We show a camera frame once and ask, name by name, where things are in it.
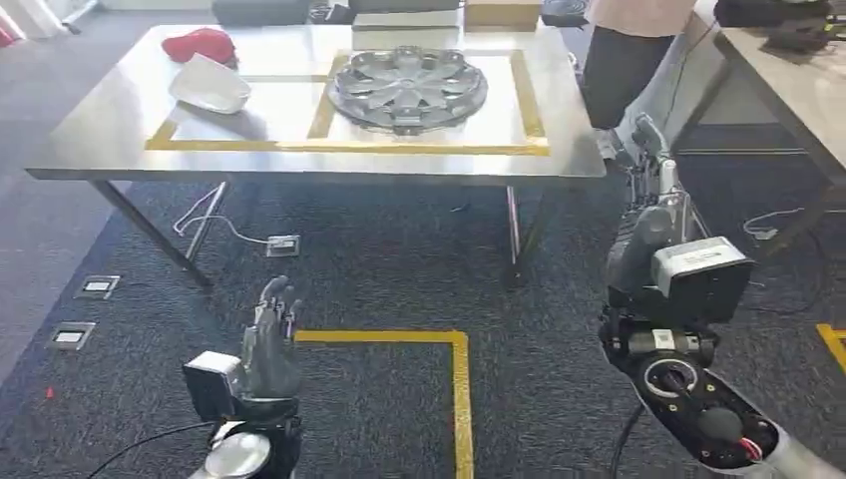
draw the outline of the person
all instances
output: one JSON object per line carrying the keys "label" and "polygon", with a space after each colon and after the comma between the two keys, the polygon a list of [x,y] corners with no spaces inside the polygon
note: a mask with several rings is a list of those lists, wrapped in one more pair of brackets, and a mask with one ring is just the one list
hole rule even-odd
{"label": "person", "polygon": [[595,28],[582,94],[603,158],[617,156],[614,128],[655,74],[672,39],[684,30],[696,0],[593,0]]}

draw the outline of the black cable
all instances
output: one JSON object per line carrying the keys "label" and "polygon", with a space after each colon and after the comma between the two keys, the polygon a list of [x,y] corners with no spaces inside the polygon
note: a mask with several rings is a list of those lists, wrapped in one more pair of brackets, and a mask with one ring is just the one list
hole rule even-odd
{"label": "black cable", "polygon": [[632,415],[629,416],[629,420],[626,421],[626,426],[621,431],[620,437],[617,438],[617,443],[614,445],[614,455],[611,458],[611,479],[617,479],[617,469],[620,467],[620,456],[623,455],[623,446],[626,445],[629,435],[632,434],[632,429],[635,428],[637,420],[640,419],[644,411],[643,404],[638,404],[637,408],[632,411]]}
{"label": "black cable", "polygon": [[199,429],[201,427],[211,426],[213,424],[217,424],[217,421],[206,421],[206,422],[201,422],[201,423],[198,423],[198,424],[192,424],[190,426],[177,427],[175,429],[169,429],[165,432],[161,432],[159,434],[156,434],[155,436],[150,436],[146,439],[142,439],[142,440],[140,440],[136,443],[130,444],[129,446],[121,449],[118,453],[113,454],[112,457],[110,457],[109,459],[106,459],[106,461],[103,464],[100,464],[100,466],[97,469],[95,469],[94,472],[92,472],[91,474],[88,475],[87,479],[92,479],[97,474],[100,474],[101,472],[103,472],[103,469],[106,469],[106,467],[109,466],[109,464],[115,462],[116,459],[123,456],[124,454],[126,454],[130,450],[135,449],[138,446],[141,446],[142,444],[147,444],[150,441],[155,441],[156,439],[161,439],[163,437],[170,436],[172,434],[177,434],[179,432],[189,431],[189,430],[192,430],[192,429]]}
{"label": "black cable", "polygon": [[669,101],[669,108],[666,110],[666,116],[663,117],[662,124],[664,129],[666,129],[666,122],[669,121],[669,116],[672,114],[672,109],[675,108],[675,99],[678,97],[678,86],[681,85],[681,78],[684,76],[684,66],[687,65],[687,58],[690,56],[691,53],[693,53],[693,50],[695,50],[696,47],[698,47],[699,44],[702,43],[702,40],[704,40],[705,37],[707,37],[708,34],[711,33],[711,30],[713,30],[714,25],[716,25],[716,20],[711,22],[711,24],[708,26],[708,29],[705,30],[705,33],[699,36],[699,38],[697,38],[696,41],[693,42],[693,46],[688,48],[687,51],[684,52],[684,57],[681,59],[681,66],[678,69],[678,76],[675,78],[675,86],[672,87],[672,97]]}
{"label": "black cable", "polygon": [[817,253],[817,262],[819,263],[817,270],[819,271],[819,279],[817,280],[817,287],[814,292],[811,294],[811,298],[808,299],[803,306],[797,307],[794,309],[777,309],[777,308],[770,308],[770,307],[757,307],[757,306],[744,306],[743,304],[739,305],[738,309],[743,309],[746,311],[754,311],[754,312],[764,312],[769,314],[778,314],[781,316],[790,316],[794,314],[801,314],[803,312],[808,312],[814,308],[823,298],[828,296],[831,292],[831,271],[829,270],[828,266],[828,254],[825,252],[825,248],[822,246],[822,241],[813,231],[807,232],[808,237],[811,238],[811,241],[814,243],[814,250]]}

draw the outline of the white cable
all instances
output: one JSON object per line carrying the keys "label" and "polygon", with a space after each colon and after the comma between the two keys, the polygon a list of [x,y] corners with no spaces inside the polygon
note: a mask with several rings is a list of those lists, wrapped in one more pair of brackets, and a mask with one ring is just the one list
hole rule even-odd
{"label": "white cable", "polygon": [[[751,220],[746,220],[743,223],[743,232],[747,235],[755,237],[756,240],[771,240],[775,235],[778,233],[778,229],[776,228],[767,228],[767,227],[756,227],[753,228],[752,225],[758,223],[762,220],[767,220],[769,218],[774,217],[781,217],[784,215],[794,215],[799,212],[803,212],[804,208],[795,208],[793,210],[781,210],[777,212],[770,212],[765,215],[761,215],[759,217],[755,217]],[[826,210],[826,214],[844,214],[846,210]]]}
{"label": "white cable", "polygon": [[180,236],[181,236],[181,237],[183,237],[183,236],[185,235],[185,230],[186,230],[186,228],[187,228],[188,226],[190,226],[190,225],[191,225],[191,223],[201,222],[201,221],[203,221],[203,220],[205,220],[205,219],[210,219],[210,220],[223,220],[223,221],[225,221],[225,222],[226,222],[226,224],[227,224],[227,225],[229,225],[229,229],[230,229],[230,230],[232,230],[232,234],[233,234],[233,235],[235,235],[235,236],[237,236],[238,238],[240,238],[240,239],[242,239],[242,240],[245,240],[245,241],[250,241],[250,242],[257,242],[258,244],[270,244],[270,242],[269,242],[269,241],[265,241],[265,240],[263,240],[263,239],[255,239],[255,238],[245,237],[244,235],[242,235],[242,234],[238,233],[238,232],[237,232],[237,230],[235,229],[235,225],[233,225],[233,224],[232,224],[232,222],[229,220],[229,218],[224,217],[224,216],[221,216],[221,215],[208,215],[208,216],[202,216],[202,217],[191,218],[190,220],[188,220],[188,221],[185,223],[185,225],[183,226],[182,230],[181,230],[180,232],[177,232],[177,233],[180,233]]}
{"label": "white cable", "polygon": [[185,232],[186,232],[186,230],[188,229],[188,227],[189,227],[192,223],[202,222],[202,221],[205,221],[205,220],[223,220],[223,221],[225,221],[225,222],[226,222],[226,224],[227,224],[227,225],[229,225],[229,229],[230,229],[230,230],[232,230],[232,233],[233,233],[236,237],[238,237],[238,238],[240,238],[240,239],[242,239],[242,240],[245,240],[245,241],[257,242],[258,244],[269,244],[269,241],[265,241],[265,240],[262,240],[262,239],[255,239],[255,238],[245,237],[244,235],[242,235],[242,234],[238,233],[238,232],[237,232],[237,230],[235,229],[235,225],[233,225],[233,224],[232,224],[232,222],[229,220],[229,218],[224,217],[224,216],[221,216],[221,215],[203,215],[203,216],[201,216],[201,217],[191,218],[190,220],[188,220],[188,218],[191,216],[191,214],[192,214],[194,211],[196,211],[196,210],[197,210],[197,208],[199,208],[199,207],[200,207],[200,205],[202,205],[204,201],[206,201],[206,200],[208,200],[209,198],[211,198],[211,197],[212,197],[212,195],[214,195],[215,193],[217,193],[217,191],[219,191],[219,190],[220,190],[220,185],[217,185],[215,188],[211,189],[211,191],[210,191],[210,192],[206,193],[205,195],[203,195],[203,197],[202,197],[202,198],[200,198],[199,200],[197,200],[197,202],[196,202],[196,203],[194,203],[194,205],[193,205],[193,206],[191,206],[191,207],[188,209],[188,211],[187,211],[184,215],[182,215],[182,217],[181,217],[181,218],[179,218],[179,219],[178,219],[178,220],[174,223],[174,225],[172,226],[172,228],[174,229],[174,232],[176,232],[176,234],[177,234],[177,235],[179,235],[179,236],[181,236],[181,237],[184,237],[184,236],[185,236]]}
{"label": "white cable", "polygon": [[206,194],[205,194],[202,198],[200,198],[199,200],[197,200],[197,202],[196,202],[196,203],[194,203],[194,205],[193,205],[192,207],[190,207],[190,208],[188,209],[188,211],[187,211],[187,212],[186,212],[186,213],[185,213],[185,214],[184,214],[184,215],[183,215],[180,219],[178,219],[178,220],[177,220],[177,222],[176,222],[176,223],[174,223],[174,225],[172,226],[172,228],[174,229],[174,232],[176,232],[176,233],[177,233],[177,235],[179,235],[179,236],[181,236],[181,237],[183,237],[183,236],[185,235],[185,228],[186,228],[186,225],[182,225],[182,223],[183,223],[185,220],[187,220],[187,219],[188,219],[188,217],[190,217],[190,216],[191,216],[191,213],[193,213],[193,212],[194,212],[197,208],[199,208],[199,207],[200,207],[200,205],[202,205],[202,204],[203,204],[203,202],[204,202],[205,200],[208,200],[209,198],[211,198],[211,197],[212,197],[212,195],[214,195],[215,193],[217,193],[217,190],[219,190],[219,189],[220,189],[220,185],[217,185],[217,186],[216,186],[215,188],[213,188],[210,192],[206,193]]}

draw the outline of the table top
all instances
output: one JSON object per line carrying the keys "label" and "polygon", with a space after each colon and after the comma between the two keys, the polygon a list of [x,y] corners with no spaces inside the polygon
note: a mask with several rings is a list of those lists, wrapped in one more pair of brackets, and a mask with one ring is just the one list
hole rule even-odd
{"label": "table top", "polygon": [[826,50],[810,58],[773,55],[761,49],[766,42],[762,31],[723,28],[720,34],[722,41],[716,45],[726,58],[741,60],[750,67],[749,73],[761,81],[759,86],[777,97],[773,100],[778,105],[767,104],[783,112],[773,113],[779,119],[779,113],[795,116],[801,123],[795,127],[803,127],[810,133],[808,138],[799,138],[802,146],[811,156],[828,160],[824,165],[830,169],[828,173],[846,177],[846,46],[832,42]]}
{"label": "table top", "polygon": [[[219,115],[178,104],[168,93],[180,65],[160,44],[198,27],[151,29],[53,132],[27,171],[54,180],[290,177],[471,185],[606,174],[556,29],[230,30],[238,72],[252,94],[242,112]],[[325,95],[332,72],[356,51],[402,45],[462,51],[488,79],[483,107],[461,125],[414,137],[365,130],[337,114]]]}

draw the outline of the black bag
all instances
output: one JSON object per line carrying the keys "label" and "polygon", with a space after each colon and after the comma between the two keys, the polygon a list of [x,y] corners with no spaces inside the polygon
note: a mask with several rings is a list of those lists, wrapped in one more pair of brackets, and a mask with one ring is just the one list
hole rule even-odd
{"label": "black bag", "polygon": [[830,13],[828,0],[805,3],[718,0],[714,5],[714,17],[721,27],[777,27],[786,20],[824,18]]}

